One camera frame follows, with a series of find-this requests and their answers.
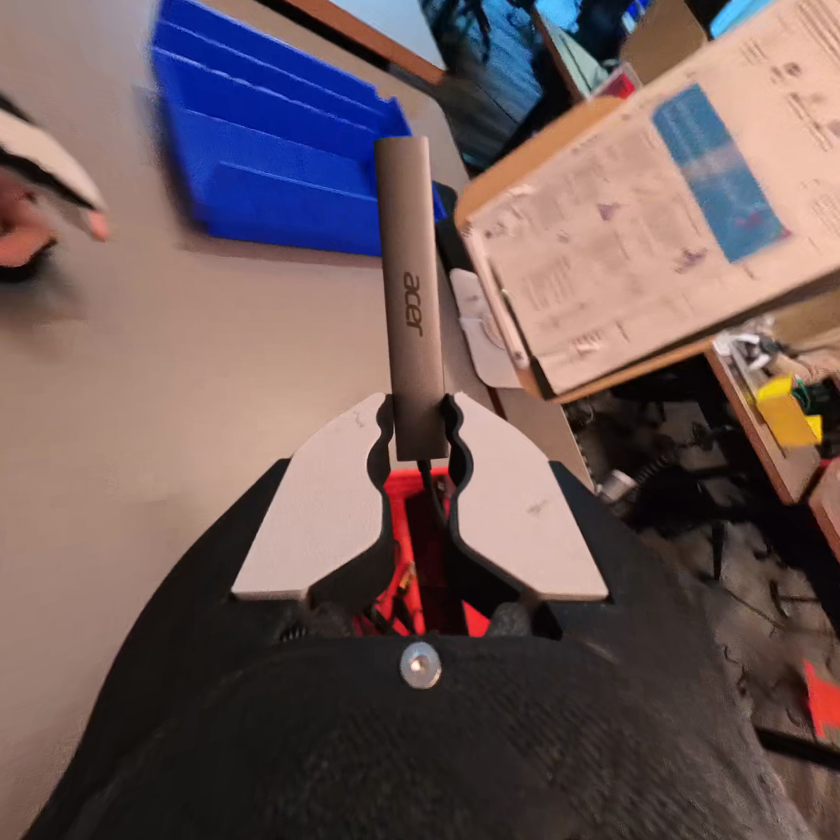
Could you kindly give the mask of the blue plastic bin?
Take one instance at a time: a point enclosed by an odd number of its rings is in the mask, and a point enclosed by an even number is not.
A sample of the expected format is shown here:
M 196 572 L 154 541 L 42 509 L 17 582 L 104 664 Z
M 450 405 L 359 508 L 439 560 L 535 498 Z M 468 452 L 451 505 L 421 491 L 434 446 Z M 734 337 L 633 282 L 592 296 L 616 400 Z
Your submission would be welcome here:
M 375 143 L 396 98 L 199 2 L 160 5 L 151 62 L 193 219 L 210 235 L 380 257 Z

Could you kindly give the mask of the red plastic bin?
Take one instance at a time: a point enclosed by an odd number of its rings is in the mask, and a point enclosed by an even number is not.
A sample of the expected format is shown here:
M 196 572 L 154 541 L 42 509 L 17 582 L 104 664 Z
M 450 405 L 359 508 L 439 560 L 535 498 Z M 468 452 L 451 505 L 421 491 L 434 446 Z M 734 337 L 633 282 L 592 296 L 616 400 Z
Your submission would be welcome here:
M 399 563 L 413 561 L 416 585 L 398 596 L 392 588 L 393 574 L 383 593 L 353 618 L 356 635 L 483 637 L 489 618 L 460 599 L 447 583 L 446 534 L 434 513 L 421 471 L 393 471 L 385 491 L 391 503 L 394 572 Z

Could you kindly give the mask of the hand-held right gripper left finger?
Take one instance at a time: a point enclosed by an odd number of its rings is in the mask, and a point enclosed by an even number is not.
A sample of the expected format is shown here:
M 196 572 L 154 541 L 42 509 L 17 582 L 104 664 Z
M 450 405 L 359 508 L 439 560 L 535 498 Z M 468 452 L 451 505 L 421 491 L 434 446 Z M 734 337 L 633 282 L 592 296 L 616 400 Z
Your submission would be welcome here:
M 394 574 L 392 398 L 374 393 L 287 464 L 231 593 L 240 601 L 373 602 Z

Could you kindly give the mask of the yellow box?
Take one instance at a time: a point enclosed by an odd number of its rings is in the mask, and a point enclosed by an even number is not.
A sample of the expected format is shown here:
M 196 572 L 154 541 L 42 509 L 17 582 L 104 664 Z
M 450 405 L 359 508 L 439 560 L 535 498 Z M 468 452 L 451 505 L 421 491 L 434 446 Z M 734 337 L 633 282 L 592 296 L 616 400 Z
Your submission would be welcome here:
M 782 449 L 816 447 L 823 441 L 823 418 L 806 413 L 796 395 L 799 384 L 791 374 L 777 376 L 754 395 L 759 414 Z

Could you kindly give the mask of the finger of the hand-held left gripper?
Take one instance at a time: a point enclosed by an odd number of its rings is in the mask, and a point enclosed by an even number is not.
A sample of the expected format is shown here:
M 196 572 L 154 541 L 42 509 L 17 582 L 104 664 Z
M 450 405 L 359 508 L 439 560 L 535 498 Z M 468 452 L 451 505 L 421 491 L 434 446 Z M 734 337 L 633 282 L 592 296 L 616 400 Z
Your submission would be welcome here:
M 2 166 L 94 212 L 107 204 L 89 173 L 50 133 L 15 105 L 1 106 Z

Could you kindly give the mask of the grey USB hub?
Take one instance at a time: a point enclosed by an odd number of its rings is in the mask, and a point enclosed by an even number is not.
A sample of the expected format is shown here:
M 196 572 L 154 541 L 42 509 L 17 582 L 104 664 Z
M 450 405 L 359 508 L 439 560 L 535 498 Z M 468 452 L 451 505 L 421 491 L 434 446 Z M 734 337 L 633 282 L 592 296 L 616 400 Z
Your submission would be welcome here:
M 446 528 L 432 478 L 432 462 L 448 455 L 448 441 L 430 165 L 424 136 L 374 144 L 396 454 L 416 462 L 435 517 Z

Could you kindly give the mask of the person's left hand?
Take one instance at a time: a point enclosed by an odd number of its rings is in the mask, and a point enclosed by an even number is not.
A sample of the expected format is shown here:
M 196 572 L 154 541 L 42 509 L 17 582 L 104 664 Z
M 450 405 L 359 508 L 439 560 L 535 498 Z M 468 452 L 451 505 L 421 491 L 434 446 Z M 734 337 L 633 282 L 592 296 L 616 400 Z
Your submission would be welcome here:
M 32 277 L 57 241 L 57 232 L 38 208 L 36 191 L 2 171 L 2 282 L 14 284 Z

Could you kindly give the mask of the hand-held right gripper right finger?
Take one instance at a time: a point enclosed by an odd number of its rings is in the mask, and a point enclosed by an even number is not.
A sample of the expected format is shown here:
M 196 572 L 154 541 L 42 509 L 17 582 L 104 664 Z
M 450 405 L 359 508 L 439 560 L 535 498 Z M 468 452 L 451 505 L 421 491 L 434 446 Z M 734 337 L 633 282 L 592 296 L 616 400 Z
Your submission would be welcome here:
M 608 588 L 548 457 L 467 394 L 448 397 L 454 542 L 515 592 L 602 602 Z

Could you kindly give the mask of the grey work desk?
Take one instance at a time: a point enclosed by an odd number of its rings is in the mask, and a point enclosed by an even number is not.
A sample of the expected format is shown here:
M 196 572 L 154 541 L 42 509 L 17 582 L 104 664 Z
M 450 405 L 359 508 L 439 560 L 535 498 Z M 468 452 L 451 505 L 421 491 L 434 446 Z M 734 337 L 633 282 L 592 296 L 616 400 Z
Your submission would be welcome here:
M 2 838 L 34 821 L 138 614 L 278 459 L 390 391 L 371 257 L 208 238 L 176 204 L 156 2 L 2 2 L 2 92 L 106 198 L 2 289 Z

